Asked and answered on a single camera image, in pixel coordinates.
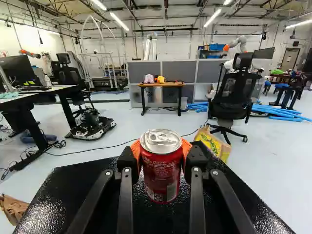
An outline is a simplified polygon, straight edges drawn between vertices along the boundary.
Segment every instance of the cardboard box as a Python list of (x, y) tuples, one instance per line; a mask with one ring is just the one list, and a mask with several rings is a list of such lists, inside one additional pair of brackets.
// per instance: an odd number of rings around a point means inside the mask
[(205, 146), (210, 149), (219, 159), (227, 162), (231, 152), (231, 146), (210, 134), (209, 126), (200, 128), (194, 140), (201, 140)]

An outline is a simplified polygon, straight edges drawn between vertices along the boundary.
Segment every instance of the wall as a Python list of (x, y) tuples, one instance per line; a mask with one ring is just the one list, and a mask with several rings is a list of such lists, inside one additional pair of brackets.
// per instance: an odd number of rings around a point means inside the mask
[[(178, 19), (168, 19), (166, 20), (167, 25), (180, 25), (180, 24), (186, 24), (191, 25), (194, 23), (195, 18), (178, 18)], [(122, 54), (126, 55), (129, 60), (132, 58), (143, 58), (143, 47), (145, 45), (146, 35), (149, 32), (144, 32), (144, 37), (142, 40), (142, 34), (141, 32), (136, 32), (136, 48), (137, 48), (137, 54), (135, 50), (135, 41), (132, 36), (134, 36), (134, 33), (132, 33), (131, 28), (133, 28), (133, 21), (126, 20), (124, 21), (125, 24), (130, 28), (129, 32), (127, 33), (127, 36), (125, 38), (125, 44), (123, 44), (122, 39), (116, 39), (117, 44), (119, 45), (119, 49)], [(206, 22), (205, 18), (200, 18), (197, 20), (196, 25), (194, 28), (199, 28), (198, 30), (193, 31), (192, 38), (190, 38), (190, 31), (174, 31), (174, 35), (171, 36), (170, 27), (168, 27), (169, 35), (166, 39), (163, 32), (158, 32), (158, 39), (157, 39), (157, 59), (158, 60), (166, 60), (166, 59), (188, 59), (189, 58), (189, 52), (190, 52), (190, 40), (191, 40), (191, 55), (190, 59), (195, 58), (196, 50), (199, 45), (202, 45), (204, 42), (206, 43), (221, 43), (226, 44), (229, 43), (231, 40), (236, 39), (241, 34), (246, 35), (247, 37), (247, 50), (248, 51), (254, 51), (260, 48), (260, 41), (261, 41), (261, 35), (249, 35), (252, 33), (259, 34), (262, 32), (262, 25), (268, 24), (267, 31), (267, 39), (262, 41), (261, 49), (263, 48), (269, 48), (269, 47), (275, 47), (275, 53), (274, 57), (272, 59), (272, 64), (270, 65), (270, 69), (274, 69), (277, 67), (279, 63), (282, 62), (283, 55), (285, 53), (286, 47), (292, 47), (293, 39), (289, 39), (290, 35), (292, 34), (293, 30), (287, 30), (286, 32), (283, 32), (285, 22), (278, 23), (274, 20), (267, 20), (267, 19), (224, 19), (219, 18), (215, 22), (218, 22), (218, 24), (260, 24), (260, 26), (220, 26), (217, 25), (214, 27), (214, 32), (217, 30), (218, 34), (234, 34), (234, 35), (211, 35), (212, 33), (212, 26), (209, 25), (206, 30), (202, 28), (202, 25)], [(163, 25), (164, 20), (163, 19), (144, 19), (139, 20), (139, 23), (142, 26), (148, 25)], [(116, 27), (113, 23), (108, 23), (109, 27)], [(81, 29), (81, 25), (79, 24), (71, 24), (72, 29)], [(86, 28), (94, 28), (94, 25), (92, 23), (88, 23), (86, 25)], [(305, 25), (302, 27), (298, 27), (296, 29), (296, 37), (299, 38), (299, 46), (298, 48), (301, 48), (299, 58), (301, 54), (304, 51), (305, 45), (309, 44), (310, 41), (310, 31), (311, 26)], [(104, 30), (105, 37), (110, 37), (110, 34), (108, 30)], [(121, 32), (119, 29), (113, 29), (114, 34), (117, 37), (121, 36)], [(85, 31), (86, 36), (90, 37), (99, 37), (99, 33), (97, 30), (92, 31)], [(72, 45), (70, 43), (66, 43), (66, 47), (72, 48)], [(92, 52), (94, 49), (99, 49), (100, 40), (96, 39), (84, 39), (84, 46), (87, 49), (88, 52)], [(106, 50), (113, 52), (114, 55), (116, 55), (116, 46), (114, 39), (105, 39), (105, 45)], [(237, 48), (232, 48), (229, 52), (228, 58), (232, 59), (234, 57), (234, 54), (238, 52)]]
[[(6, 4), (0, 2), (0, 9), (0, 13), (9, 15)], [(15, 7), (10, 7), (10, 11), (13, 16), (16, 16), (16, 13), (21, 13), (21, 10)], [(7, 17), (3, 14), (0, 14), (0, 19), (11, 19), (10, 17)], [(13, 18), (13, 21), (21, 24), (32, 25), (31, 21), (29, 21), (28, 18), (25, 18), (25, 20)], [(52, 60), (57, 60), (56, 53), (65, 52), (64, 44), (60, 35), (51, 34), (45, 30), (39, 30), (40, 37), (43, 42), (43, 44), (41, 44), (39, 40), (38, 30), (36, 28), (20, 24), (14, 24), (17, 32), (16, 35), (13, 23), (9, 22), (8, 24), (11, 25), (11, 27), (7, 27), (5, 25), (5, 22), (0, 20), (0, 51), (8, 51), (10, 56), (19, 55), (19, 50), (21, 49), (21, 47), (22, 49), (33, 53), (41, 54), (41, 52), (49, 52)], [(51, 30), (50, 27), (44, 25), (38, 24), (38, 27)], [(32, 65), (36, 65), (38, 67), (44, 66), (43, 59), (29, 57), (29, 60)]]

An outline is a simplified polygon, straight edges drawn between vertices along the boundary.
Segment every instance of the gray partition panel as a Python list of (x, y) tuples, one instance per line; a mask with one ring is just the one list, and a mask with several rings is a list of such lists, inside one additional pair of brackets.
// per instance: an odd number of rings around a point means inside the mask
[[(197, 71), (197, 83), (214, 83), (218, 82), (219, 74), (220, 74), (220, 63), (224, 63), (223, 60), (205, 60), (198, 62), (198, 71)], [(221, 75), (221, 80), (224, 76), (225, 69), (223, 68), (223, 72)]]
[[(182, 88), (182, 97), (188, 97), (187, 103), (193, 102), (194, 85), (187, 84)], [(176, 103), (178, 98), (178, 89), (175, 87), (162, 88), (162, 102)]]
[(162, 62), (162, 75), (167, 80), (182, 80), (185, 83), (195, 82), (196, 61)]
[(146, 74), (160, 75), (160, 62), (129, 62), (130, 83), (141, 83)]

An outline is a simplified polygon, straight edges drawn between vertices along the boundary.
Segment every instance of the soda can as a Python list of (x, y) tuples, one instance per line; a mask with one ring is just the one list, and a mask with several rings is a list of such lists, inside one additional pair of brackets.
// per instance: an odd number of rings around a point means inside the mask
[(140, 151), (149, 198), (158, 203), (173, 201), (180, 188), (182, 138), (167, 129), (148, 130), (141, 136)]

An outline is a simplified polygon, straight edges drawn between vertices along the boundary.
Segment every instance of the blue box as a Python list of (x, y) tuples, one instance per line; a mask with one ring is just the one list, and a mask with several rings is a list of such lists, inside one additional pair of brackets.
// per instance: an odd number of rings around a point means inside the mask
[(210, 44), (209, 45), (209, 50), (223, 50), (223, 47), (225, 46), (225, 44)]

